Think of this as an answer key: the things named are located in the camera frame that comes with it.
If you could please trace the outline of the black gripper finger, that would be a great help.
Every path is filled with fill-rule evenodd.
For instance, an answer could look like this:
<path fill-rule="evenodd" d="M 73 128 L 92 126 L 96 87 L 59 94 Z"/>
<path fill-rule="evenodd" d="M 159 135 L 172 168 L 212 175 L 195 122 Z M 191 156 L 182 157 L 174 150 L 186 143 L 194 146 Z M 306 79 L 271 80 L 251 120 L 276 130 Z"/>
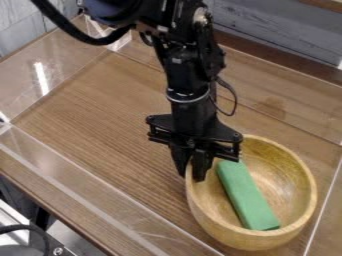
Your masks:
<path fill-rule="evenodd" d="M 184 177 L 186 168 L 187 168 L 187 164 L 188 164 L 194 149 L 188 147 L 182 147 L 176 144 L 171 144 L 170 150 L 171 150 L 171 157 L 175 163 L 178 173 L 182 177 Z"/>
<path fill-rule="evenodd" d="M 214 155 L 210 151 L 196 149 L 192 155 L 192 178 L 196 182 L 206 179 L 207 170 L 212 166 Z"/>

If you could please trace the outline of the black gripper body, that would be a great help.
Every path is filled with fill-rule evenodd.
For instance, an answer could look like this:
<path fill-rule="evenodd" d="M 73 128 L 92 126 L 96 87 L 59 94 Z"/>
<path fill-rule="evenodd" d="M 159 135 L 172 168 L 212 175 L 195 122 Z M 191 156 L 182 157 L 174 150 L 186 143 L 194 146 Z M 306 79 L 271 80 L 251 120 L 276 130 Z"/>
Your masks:
<path fill-rule="evenodd" d="M 210 91 L 199 94 L 168 91 L 167 99 L 171 112 L 146 118 L 150 140 L 168 148 L 176 144 L 192 148 L 194 152 L 203 149 L 214 158 L 238 162 L 243 135 L 219 120 L 215 94 Z"/>

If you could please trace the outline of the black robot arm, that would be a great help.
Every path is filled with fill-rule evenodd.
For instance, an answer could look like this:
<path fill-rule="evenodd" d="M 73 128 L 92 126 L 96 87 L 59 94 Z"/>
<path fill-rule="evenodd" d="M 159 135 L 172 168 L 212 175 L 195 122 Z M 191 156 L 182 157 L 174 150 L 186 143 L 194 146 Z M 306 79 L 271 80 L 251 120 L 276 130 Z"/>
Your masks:
<path fill-rule="evenodd" d="M 219 77 L 226 52 L 203 0 L 77 0 L 91 19 L 113 29 L 97 38 L 71 23 L 49 0 L 29 1 L 83 43 L 105 46 L 135 30 L 154 48 L 166 72 L 171 112 L 146 118 L 148 137 L 170 147 L 178 173 L 191 169 L 194 180 L 202 182 L 216 158 L 238 161 L 243 135 L 218 118 L 216 87 L 230 86 Z"/>

